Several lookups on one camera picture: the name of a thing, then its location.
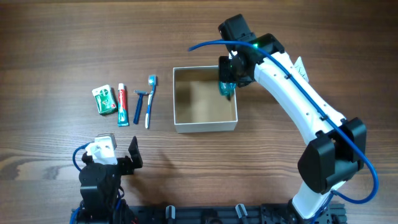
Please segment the blue mouthwash bottle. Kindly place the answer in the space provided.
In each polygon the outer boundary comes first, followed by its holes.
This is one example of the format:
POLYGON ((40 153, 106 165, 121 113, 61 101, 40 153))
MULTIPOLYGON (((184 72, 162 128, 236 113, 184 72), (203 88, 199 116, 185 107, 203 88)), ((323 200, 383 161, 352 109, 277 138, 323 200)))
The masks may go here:
POLYGON ((232 97, 235 93, 236 84, 235 83, 225 83, 218 82, 218 87, 221 96, 225 96, 227 98, 232 97))

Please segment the white leaf-print lotion tube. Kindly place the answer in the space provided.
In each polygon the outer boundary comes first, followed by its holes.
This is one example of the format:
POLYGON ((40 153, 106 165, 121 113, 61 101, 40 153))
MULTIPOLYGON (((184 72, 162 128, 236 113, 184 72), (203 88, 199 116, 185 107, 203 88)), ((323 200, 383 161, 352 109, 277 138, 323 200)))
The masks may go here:
POLYGON ((294 67, 296 71, 298 71, 298 73, 301 75, 301 77, 308 83, 309 82, 308 75, 301 57, 297 58, 297 60, 294 63, 294 67))

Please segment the green Dettol soap box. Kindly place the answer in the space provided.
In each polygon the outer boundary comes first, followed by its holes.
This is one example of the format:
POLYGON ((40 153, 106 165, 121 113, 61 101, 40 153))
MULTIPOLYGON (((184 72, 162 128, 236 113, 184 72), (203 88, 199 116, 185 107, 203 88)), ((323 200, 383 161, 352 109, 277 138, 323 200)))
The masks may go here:
POLYGON ((117 104, 114 99, 112 88, 109 85, 95 88, 91 92, 95 98, 98 113, 100 115, 107 115, 116 112, 117 104))

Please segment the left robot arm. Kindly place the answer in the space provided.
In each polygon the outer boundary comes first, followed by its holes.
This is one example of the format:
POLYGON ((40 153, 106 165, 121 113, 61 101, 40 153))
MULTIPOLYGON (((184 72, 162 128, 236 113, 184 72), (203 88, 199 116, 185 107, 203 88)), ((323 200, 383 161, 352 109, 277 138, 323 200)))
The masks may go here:
POLYGON ((129 208, 121 187, 121 177, 133 175, 143 166, 137 138, 133 137, 128 156, 117 158, 114 134, 100 134, 93 142, 78 147, 72 155, 77 166, 76 154, 84 149, 83 168, 78 167, 82 201, 72 213, 70 223, 137 223, 138 217, 129 208))

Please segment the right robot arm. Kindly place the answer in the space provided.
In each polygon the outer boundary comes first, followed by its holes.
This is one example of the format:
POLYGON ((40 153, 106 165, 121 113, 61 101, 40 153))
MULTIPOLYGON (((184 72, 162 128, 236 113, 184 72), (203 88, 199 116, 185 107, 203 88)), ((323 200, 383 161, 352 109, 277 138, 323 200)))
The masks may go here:
POLYGON ((229 52, 219 58, 221 92, 257 82, 285 110, 306 145, 298 160, 302 184, 276 217, 287 223, 337 222, 328 204, 369 164, 364 123, 332 108, 301 76, 283 45, 272 34, 256 37, 242 15, 225 20, 218 31, 229 52))

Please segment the Colgate toothpaste tube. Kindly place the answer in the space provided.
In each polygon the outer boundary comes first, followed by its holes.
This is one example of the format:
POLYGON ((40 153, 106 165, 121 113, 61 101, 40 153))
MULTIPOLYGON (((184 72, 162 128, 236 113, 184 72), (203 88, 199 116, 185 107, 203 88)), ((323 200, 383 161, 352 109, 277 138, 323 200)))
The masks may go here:
POLYGON ((118 84, 118 126, 129 126, 129 118, 126 106, 126 89, 123 83, 118 84))

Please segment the white open cardboard box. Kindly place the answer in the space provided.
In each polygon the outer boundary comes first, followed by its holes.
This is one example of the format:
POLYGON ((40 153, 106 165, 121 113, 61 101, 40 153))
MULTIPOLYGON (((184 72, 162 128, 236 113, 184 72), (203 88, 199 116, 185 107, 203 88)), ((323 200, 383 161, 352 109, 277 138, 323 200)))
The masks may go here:
POLYGON ((221 95, 217 65, 173 68, 174 126, 178 133, 234 131, 236 96, 221 95))

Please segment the blue disposable razor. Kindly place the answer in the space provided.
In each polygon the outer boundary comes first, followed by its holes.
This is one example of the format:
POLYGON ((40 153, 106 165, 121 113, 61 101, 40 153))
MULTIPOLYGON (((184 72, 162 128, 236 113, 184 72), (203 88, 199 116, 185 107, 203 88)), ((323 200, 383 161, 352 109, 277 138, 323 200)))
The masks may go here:
POLYGON ((147 96, 149 94, 149 92, 141 91, 141 90, 135 90, 134 92, 138 95, 139 98, 138 98, 137 105, 136 105, 136 110, 135 110, 135 114, 134 114, 133 123, 134 124, 138 124, 139 123, 139 117, 140 117, 140 114, 141 114, 143 97, 147 96))

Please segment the blue white toothbrush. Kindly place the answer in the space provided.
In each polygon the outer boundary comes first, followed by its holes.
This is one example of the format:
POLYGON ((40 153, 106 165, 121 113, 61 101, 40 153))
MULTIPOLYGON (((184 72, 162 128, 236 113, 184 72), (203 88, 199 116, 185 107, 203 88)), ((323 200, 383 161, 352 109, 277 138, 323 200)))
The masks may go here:
POLYGON ((147 102, 147 111, 146 111, 146 120, 145 120, 145 128, 149 129, 150 125, 150 112, 152 108, 153 97, 155 94, 156 86, 157 86, 157 77, 156 75, 150 75, 148 78, 148 84, 152 87, 147 102))

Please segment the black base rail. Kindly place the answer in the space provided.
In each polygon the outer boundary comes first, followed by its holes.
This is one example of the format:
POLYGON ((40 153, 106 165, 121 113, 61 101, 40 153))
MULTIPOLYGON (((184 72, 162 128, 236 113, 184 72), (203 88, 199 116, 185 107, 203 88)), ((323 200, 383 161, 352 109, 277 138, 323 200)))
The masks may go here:
POLYGON ((243 204, 230 207, 119 207, 114 215, 95 217, 81 208, 72 211, 70 223, 301 223, 298 218, 287 218, 288 206, 266 203, 257 206, 243 204))

